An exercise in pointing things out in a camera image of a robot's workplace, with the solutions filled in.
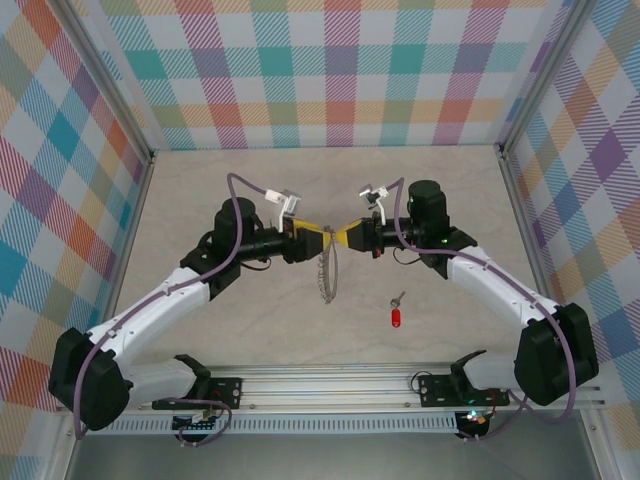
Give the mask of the large wire keyring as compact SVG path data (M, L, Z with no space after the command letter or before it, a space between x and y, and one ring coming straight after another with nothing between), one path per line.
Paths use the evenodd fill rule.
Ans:
M326 305L331 304L338 291L339 260L336 249L336 235L329 225L322 227L328 235L328 245L319 256L317 283L321 298Z

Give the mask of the left small electronics board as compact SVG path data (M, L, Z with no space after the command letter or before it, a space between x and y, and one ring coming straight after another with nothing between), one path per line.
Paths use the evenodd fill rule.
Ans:
M177 415L172 418L171 429L184 432L211 433L222 426L218 415L205 416L204 414Z

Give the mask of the small electronics board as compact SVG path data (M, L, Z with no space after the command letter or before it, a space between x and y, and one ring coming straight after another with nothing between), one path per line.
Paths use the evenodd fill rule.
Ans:
M461 439L480 438L488 434L494 414L489 411L471 410L456 414L456 436Z
M222 426L218 415L205 416L204 414L177 415L172 418L171 429L184 432L211 433Z

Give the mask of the grey metal panel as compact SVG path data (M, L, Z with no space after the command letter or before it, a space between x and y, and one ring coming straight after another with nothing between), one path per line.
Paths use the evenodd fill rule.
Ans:
M65 480L600 480L579 438L555 437L230 435L193 449L171 436L96 436L78 444Z

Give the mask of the right small electronics board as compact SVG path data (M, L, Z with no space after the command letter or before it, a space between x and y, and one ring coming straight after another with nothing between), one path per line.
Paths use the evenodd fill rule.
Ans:
M471 410L456 414L456 436L461 439L480 438L488 434L494 414L489 411Z

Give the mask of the aluminium side rail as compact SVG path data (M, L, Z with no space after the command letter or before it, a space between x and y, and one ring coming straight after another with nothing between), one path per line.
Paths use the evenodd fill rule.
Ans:
M528 222L524 201L522 199L518 186L516 185L510 163L500 150L497 151L497 158L498 165L509 196L509 200L514 211L516 224L518 226L525 253L530 265L530 269L532 271L535 285L541 294L544 294L548 298L554 299L555 294L552 292L552 288L546 277L543 268L541 253L536 243L534 231Z
M104 308L100 323L110 320L115 312L118 304L118 300L122 291L122 285L126 275L127 267L130 261L135 237L139 228L141 216L144 210L145 202L148 196L149 188L151 185L153 173L155 169L155 159L151 158L144 169L144 176L139 189L139 195L136 200L135 208L130 218L129 227L127 229L127 235L124 240L122 255L120 256L118 263L116 264L115 275L112 282L112 286L107 297L107 302Z

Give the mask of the aluminium mounting rail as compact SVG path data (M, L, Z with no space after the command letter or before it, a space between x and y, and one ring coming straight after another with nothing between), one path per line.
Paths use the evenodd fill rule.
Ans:
M240 365L211 369L240 377L239 413L411 413L422 409L409 380L420 371L444 373L444 363Z

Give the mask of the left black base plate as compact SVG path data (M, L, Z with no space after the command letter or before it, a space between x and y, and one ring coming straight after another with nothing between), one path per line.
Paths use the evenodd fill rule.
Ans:
M243 379L240 377L211 377L206 399L222 402L231 409L239 409L243 393Z

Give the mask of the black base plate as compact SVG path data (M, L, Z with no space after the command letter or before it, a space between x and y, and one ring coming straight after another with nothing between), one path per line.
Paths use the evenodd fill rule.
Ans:
M478 390L468 381L456 380L452 375L419 376L418 392L422 407L493 407L510 404L506 392Z
M211 377L206 399L222 402L231 409L239 409L243 393L243 379L240 377Z

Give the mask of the aluminium frame post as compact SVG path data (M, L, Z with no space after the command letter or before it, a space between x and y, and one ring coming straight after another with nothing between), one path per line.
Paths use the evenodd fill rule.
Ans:
M548 32L548 40L540 47L523 84L523 90L513 103L496 143L501 161L509 158L509 154L525 133L596 3L597 0L563 0Z
M69 34L81 59L86 63L87 70L96 82L100 92L105 95L107 103L121 123L124 132L132 141L134 148L147 165L152 164L154 150L145 139L142 129L121 95L107 64L99 49L94 45L71 0L48 0L48 3L51 9L55 11L65 31Z

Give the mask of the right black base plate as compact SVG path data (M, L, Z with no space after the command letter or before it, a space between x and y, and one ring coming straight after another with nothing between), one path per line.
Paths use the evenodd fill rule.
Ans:
M506 392L478 390L468 381L456 380L452 375L419 376L418 392L422 407L493 407L510 404Z

